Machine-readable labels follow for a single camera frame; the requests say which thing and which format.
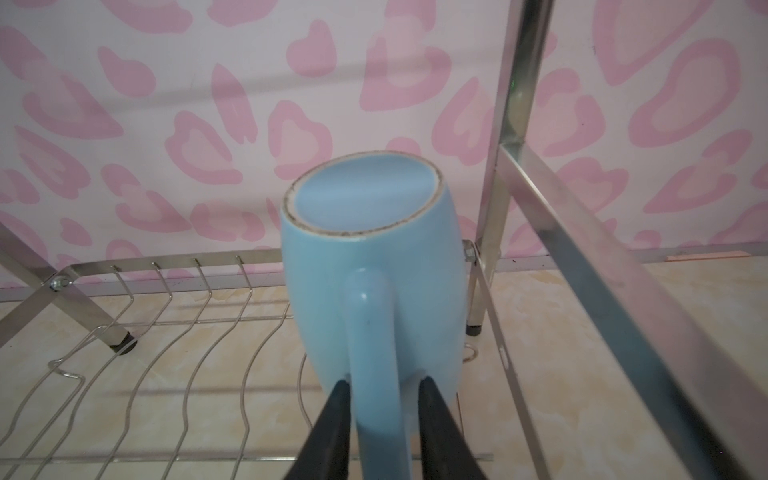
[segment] blue mug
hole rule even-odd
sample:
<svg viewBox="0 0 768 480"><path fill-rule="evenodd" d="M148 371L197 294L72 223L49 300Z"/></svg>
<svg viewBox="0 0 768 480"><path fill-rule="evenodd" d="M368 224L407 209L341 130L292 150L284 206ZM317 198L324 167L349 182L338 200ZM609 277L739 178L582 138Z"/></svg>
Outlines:
<svg viewBox="0 0 768 480"><path fill-rule="evenodd" d="M293 315L325 392L350 381L363 475L411 478L419 383L449 401L462 366L467 276L445 180L409 154L349 155L297 179L280 214Z"/></svg>

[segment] ceramic cup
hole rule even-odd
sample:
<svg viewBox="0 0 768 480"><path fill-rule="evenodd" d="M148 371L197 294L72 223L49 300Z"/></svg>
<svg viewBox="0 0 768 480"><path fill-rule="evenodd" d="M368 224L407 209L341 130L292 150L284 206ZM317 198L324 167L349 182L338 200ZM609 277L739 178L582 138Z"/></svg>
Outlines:
<svg viewBox="0 0 768 480"><path fill-rule="evenodd" d="M283 200L288 295L326 393L352 403L366 478L410 478L419 382L458 388L467 309L451 194L435 165L376 151L320 165Z"/></svg>

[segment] metal post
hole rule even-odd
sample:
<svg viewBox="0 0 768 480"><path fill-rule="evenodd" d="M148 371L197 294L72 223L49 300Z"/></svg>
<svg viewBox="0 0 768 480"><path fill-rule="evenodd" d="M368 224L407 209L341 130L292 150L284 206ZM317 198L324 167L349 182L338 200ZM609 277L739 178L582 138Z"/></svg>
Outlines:
<svg viewBox="0 0 768 480"><path fill-rule="evenodd" d="M2 223L0 223L0 266L32 287L38 287L48 282L56 274L54 267ZM74 281L74 279L59 280L63 280L63 283L57 282L58 291L51 290L50 294L45 290L41 290L40 293L36 292L39 301L34 302L34 307L37 310L34 313L42 311L52 301L88 331L99 326L109 325L112 322L112 317L103 311L99 305L85 296L76 286L68 285L68 282ZM35 317L34 313L31 315L29 313L29 311L16 312L14 310L0 322L0 346L5 345L19 330L26 326L29 320ZM114 349L124 345L127 339L130 339L130 334L121 326L112 326L104 331L99 338Z"/></svg>
<svg viewBox="0 0 768 480"><path fill-rule="evenodd" d="M502 234L510 198L496 173L498 146L502 142L522 144L525 139L553 4L554 0L512 0L509 6L491 145L485 164L475 237L480 256L485 261L488 282L493 279L496 262L501 256ZM473 336L480 333L485 318L485 303L476 286L477 279L472 276L469 281L467 334Z"/></svg>

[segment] patterned wallpaper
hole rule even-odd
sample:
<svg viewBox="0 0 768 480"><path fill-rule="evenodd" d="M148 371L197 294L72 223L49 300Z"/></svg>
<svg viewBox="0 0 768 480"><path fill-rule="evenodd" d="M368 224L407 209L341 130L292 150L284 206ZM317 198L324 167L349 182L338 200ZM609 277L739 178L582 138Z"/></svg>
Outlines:
<svg viewBox="0 0 768 480"><path fill-rule="evenodd" d="M3 2L0 222L59 268L277 247L293 179L390 148L471 237L507 8ZM766 241L766 45L766 0L561 0L530 144L630 248ZM515 205L502 249L544 253Z"/></svg>

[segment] metal dish rack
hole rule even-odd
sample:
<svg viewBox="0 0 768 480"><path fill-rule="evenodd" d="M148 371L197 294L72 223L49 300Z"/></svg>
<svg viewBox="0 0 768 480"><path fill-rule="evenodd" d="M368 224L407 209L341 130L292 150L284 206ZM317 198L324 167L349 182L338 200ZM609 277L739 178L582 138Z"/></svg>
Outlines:
<svg viewBox="0 0 768 480"><path fill-rule="evenodd" d="M541 448L518 383L489 289L499 258L506 214L513 197L692 477L768 478L768 455L765 455L768 452L766 396L525 144L552 6L553 0L512 0L509 9L478 229L474 241L464 240L465 257L471 265L467 334L478 335L487 314L536 474L540 479L549 479L551 475L546 454ZM21 465L37 465L32 477L37 478L46 465L52 463L101 464L95 477L101 478L110 464L118 462L166 462L161 476L166 478L175 462L193 461L232 461L231 478L235 478L241 462L294 460L292 455L260 455L246 450L251 419L245 409L244 396L249 374L262 348L290 316L288 306L278 316L243 316L253 295L253 287L243 266L279 262L279 250L242 250L80 263L56 272L0 225L0 265L28 285L38 286L29 298L0 321L0 346L50 303L78 321L88 332L69 353L48 364L48 371L18 406L8 431L0 439L0 445L12 437L29 399L53 374L77 383L53 418L21 455L0 458L0 465L10 466L4 478L11 478ZM244 286L249 289L247 301L236 318L200 319L213 294L203 268L225 265L240 268ZM206 300L188 321L159 320L173 298L162 270L174 268L196 269L207 291ZM134 295L122 274L143 270L157 274L168 300L151 321L121 323L119 320L134 302ZM128 298L127 305L115 318L106 314L76 286L71 286L80 277L107 273L116 276ZM182 447L189 427L187 400L195 375L208 355L238 324L265 319L279 322L253 351L243 372L239 394L245 433L239 450L209 454L185 452ZM204 323L230 323L230 327L213 339L187 381L182 407L184 430L175 449L142 455L119 454L118 449L131 427L133 401L147 373L176 341L196 325ZM79 406L97 378L119 355L129 353L137 341L140 342L142 337L164 324L185 325L186 329L147 364L134 385L124 413L124 429L114 447L106 453L57 455L58 448L71 431ZM68 359L97 339L109 345L114 355L94 376L86 379L63 368ZM465 361L474 359L477 353L477 349L473 349ZM300 413L306 424L311 425L302 397L301 379L305 360L306 355L300 364L296 395ZM64 435L47 455L29 456L73 401ZM457 420L463 431L458 397L457 406ZM492 460L490 454L476 453L475 457L479 461Z"/></svg>

